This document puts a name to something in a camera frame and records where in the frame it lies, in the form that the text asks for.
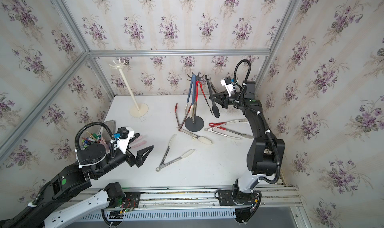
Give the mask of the black steel tongs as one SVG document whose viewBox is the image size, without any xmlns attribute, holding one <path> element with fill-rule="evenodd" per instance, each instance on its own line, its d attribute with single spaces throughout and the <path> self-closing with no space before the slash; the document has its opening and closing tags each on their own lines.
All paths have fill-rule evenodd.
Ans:
<svg viewBox="0 0 384 228">
<path fill-rule="evenodd" d="M 208 86 L 208 89 L 209 89 L 209 93 L 210 93 L 210 97 L 214 94 L 214 89 L 213 89 L 213 86 L 212 86 L 212 83 L 211 83 L 211 79 L 205 75 L 205 80 L 207 82 L 207 86 Z M 211 100 L 212 102 L 212 111 L 213 111 L 213 115 L 216 117 L 216 118 L 219 118 L 220 117 L 220 111 L 219 111 L 219 108 L 217 107 L 216 103 Z"/>
</svg>

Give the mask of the cream utensil rack stand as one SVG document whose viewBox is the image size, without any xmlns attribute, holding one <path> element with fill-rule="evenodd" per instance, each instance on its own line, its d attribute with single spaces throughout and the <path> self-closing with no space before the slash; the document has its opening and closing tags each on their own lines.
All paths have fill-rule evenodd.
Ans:
<svg viewBox="0 0 384 228">
<path fill-rule="evenodd" d="M 119 76 L 111 75 L 111 82 L 114 86 L 116 86 L 118 91 L 127 90 L 134 102 L 134 107 L 130 109 L 130 115 L 135 118 L 143 117 L 149 111 L 148 105 L 144 103 L 138 103 L 135 98 L 135 94 L 130 86 L 130 83 L 124 73 L 124 67 L 127 66 L 127 60 L 121 60 L 120 58 L 116 61 L 113 60 L 112 64 L 109 64 L 112 70 L 116 70 L 119 72 Z"/>
</svg>

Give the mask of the dark grey utensil rack stand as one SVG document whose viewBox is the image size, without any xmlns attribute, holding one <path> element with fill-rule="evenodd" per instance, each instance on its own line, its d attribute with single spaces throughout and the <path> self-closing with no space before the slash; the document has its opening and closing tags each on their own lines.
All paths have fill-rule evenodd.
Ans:
<svg viewBox="0 0 384 228">
<path fill-rule="evenodd" d="M 193 106 L 190 106 L 190 110 L 185 114 L 184 118 L 184 125 L 186 126 L 187 130 L 191 132 L 198 132 L 204 127 L 203 119 L 197 115 L 199 95 L 205 96 L 203 85 L 201 82 L 203 74 L 201 72 L 198 72 L 195 75 L 197 76 L 195 104 Z"/>
</svg>

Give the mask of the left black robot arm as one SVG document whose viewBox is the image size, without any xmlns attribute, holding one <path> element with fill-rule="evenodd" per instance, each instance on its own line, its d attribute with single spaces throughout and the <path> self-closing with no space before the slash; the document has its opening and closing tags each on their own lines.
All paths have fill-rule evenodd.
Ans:
<svg viewBox="0 0 384 228">
<path fill-rule="evenodd" d="M 110 136 L 110 144 L 104 146 L 93 142 L 86 148 L 80 147 L 80 137 L 93 126 L 100 126 Z M 141 167 L 153 150 L 149 146 L 139 150 L 136 155 L 129 150 L 130 144 L 140 135 L 128 128 L 121 127 L 116 134 L 102 122 L 92 122 L 82 127 L 75 136 L 76 162 L 65 167 L 50 182 L 43 185 L 36 197 L 23 211 L 13 219 L 6 221 L 4 228 L 20 228 L 23 225 L 40 227 L 50 214 L 80 192 L 91 187 L 92 180 L 98 180 L 122 163 L 130 167 Z"/>
</svg>

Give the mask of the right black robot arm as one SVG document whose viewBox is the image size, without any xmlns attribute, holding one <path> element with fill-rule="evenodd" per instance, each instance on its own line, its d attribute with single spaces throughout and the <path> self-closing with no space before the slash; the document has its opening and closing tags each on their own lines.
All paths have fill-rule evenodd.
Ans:
<svg viewBox="0 0 384 228">
<path fill-rule="evenodd" d="M 262 103 L 256 99 L 256 82 L 249 80 L 252 64 L 242 59 L 235 67 L 233 77 L 221 80 L 226 88 L 220 93 L 210 92 L 213 105 L 226 109 L 229 106 L 242 111 L 252 131 L 252 144 L 246 157 L 250 174 L 235 181 L 232 197 L 235 200 L 249 199 L 260 182 L 274 185 L 281 176 L 285 142 L 272 132 L 264 116 Z"/>
</svg>

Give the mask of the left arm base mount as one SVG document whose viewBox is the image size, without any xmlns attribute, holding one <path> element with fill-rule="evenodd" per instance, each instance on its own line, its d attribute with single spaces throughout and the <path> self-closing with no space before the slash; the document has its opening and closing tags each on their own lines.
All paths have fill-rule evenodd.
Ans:
<svg viewBox="0 0 384 228">
<path fill-rule="evenodd" d="M 141 192 L 124 192 L 119 183 L 110 183 L 101 191 L 107 193 L 107 209 L 120 209 L 109 214 L 106 209 L 101 210 L 102 219 L 108 225 L 119 225 L 126 213 L 139 207 Z"/>
</svg>

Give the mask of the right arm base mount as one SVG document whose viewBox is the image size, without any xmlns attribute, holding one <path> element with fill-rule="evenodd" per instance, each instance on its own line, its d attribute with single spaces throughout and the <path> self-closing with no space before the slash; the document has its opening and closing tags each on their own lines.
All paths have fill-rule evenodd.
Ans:
<svg viewBox="0 0 384 228">
<path fill-rule="evenodd" d="M 258 190 L 251 190 L 249 193 L 242 192 L 239 179 L 236 179 L 231 190 L 216 190 L 214 197 L 219 200 L 220 206 L 246 206 L 235 208 L 235 220 L 240 224 L 246 224 L 262 203 L 262 192 Z"/>
</svg>

